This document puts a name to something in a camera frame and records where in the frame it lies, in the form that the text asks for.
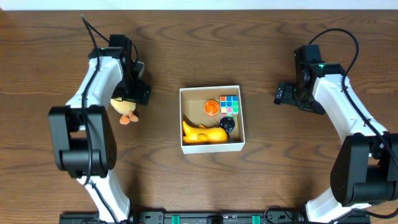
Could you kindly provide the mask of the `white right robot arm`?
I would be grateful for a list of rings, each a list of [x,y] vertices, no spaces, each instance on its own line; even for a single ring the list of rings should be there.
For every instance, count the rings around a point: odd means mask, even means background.
[[[370,115],[341,65],[299,63],[297,82],[280,82],[274,103],[327,114],[342,143],[330,188],[305,204],[306,221],[337,223],[348,215],[369,217],[368,207],[397,200],[397,135]]]

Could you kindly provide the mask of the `colourful puzzle cube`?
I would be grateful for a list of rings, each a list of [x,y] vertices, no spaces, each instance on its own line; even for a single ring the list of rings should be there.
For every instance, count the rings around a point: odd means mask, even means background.
[[[220,96],[220,117],[237,118],[239,114],[239,101],[236,95]]]

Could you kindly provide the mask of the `orange plastic duck toy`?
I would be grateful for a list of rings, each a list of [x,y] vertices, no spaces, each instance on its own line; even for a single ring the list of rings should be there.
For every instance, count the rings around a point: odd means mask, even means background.
[[[228,141],[228,134],[223,128],[206,128],[202,124],[196,128],[189,126],[185,121],[182,127],[184,144],[221,144]]]

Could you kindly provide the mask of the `plush yellow duck toy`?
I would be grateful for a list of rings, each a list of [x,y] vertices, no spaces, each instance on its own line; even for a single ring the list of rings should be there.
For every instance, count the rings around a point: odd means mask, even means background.
[[[121,97],[110,99],[111,106],[121,114],[119,122],[121,124],[129,124],[130,122],[138,122],[139,118],[134,114],[136,103],[123,100]]]

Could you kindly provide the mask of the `black round wheel toy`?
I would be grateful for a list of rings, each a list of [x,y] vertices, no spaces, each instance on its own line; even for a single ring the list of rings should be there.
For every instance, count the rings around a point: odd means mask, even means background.
[[[231,133],[235,128],[236,123],[233,117],[223,117],[220,120],[220,127],[223,128],[227,133]]]

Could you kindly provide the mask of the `orange round wheel toy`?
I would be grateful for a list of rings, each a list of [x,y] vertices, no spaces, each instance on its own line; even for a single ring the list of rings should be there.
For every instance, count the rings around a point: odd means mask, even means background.
[[[220,111],[220,105],[215,100],[208,100],[204,104],[204,112],[208,116],[216,116]]]

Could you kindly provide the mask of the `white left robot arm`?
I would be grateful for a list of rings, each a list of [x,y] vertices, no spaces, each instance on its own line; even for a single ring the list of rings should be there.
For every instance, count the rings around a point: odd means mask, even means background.
[[[117,145],[107,109],[111,100],[147,105],[151,88],[141,80],[144,63],[135,45],[93,49],[75,95],[49,111],[55,163],[88,191],[98,212],[64,213],[60,223],[137,223],[114,167]]]

